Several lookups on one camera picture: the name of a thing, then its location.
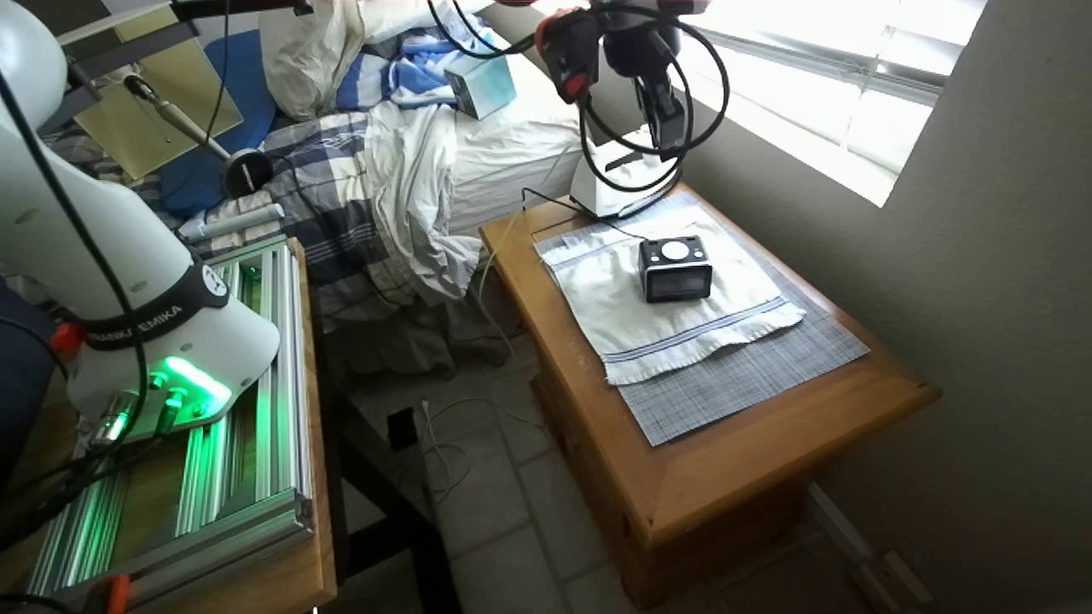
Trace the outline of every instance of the black device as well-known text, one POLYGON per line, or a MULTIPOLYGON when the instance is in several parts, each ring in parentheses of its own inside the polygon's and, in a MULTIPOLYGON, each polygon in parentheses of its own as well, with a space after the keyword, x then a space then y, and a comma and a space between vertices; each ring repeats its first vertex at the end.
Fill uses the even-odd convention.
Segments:
POLYGON ((648 303, 709 296, 713 267, 701 237, 646 238, 640 289, 648 303))

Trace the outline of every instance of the wooden side table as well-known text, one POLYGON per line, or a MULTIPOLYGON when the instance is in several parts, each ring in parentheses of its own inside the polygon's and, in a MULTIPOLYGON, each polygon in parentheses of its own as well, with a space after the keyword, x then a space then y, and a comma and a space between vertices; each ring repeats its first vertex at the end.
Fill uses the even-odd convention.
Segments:
POLYGON ((578 230, 584 217, 559 206, 535 206, 481 230, 538 347, 535 392, 545 423, 584 489, 627 597, 637 605, 725 573, 784 537, 799 520, 801 484, 820 465, 939 395, 849 314, 718 208, 709 213, 736 243, 849 329, 871 356, 666 448, 646 442, 535 256, 535 238, 578 230))

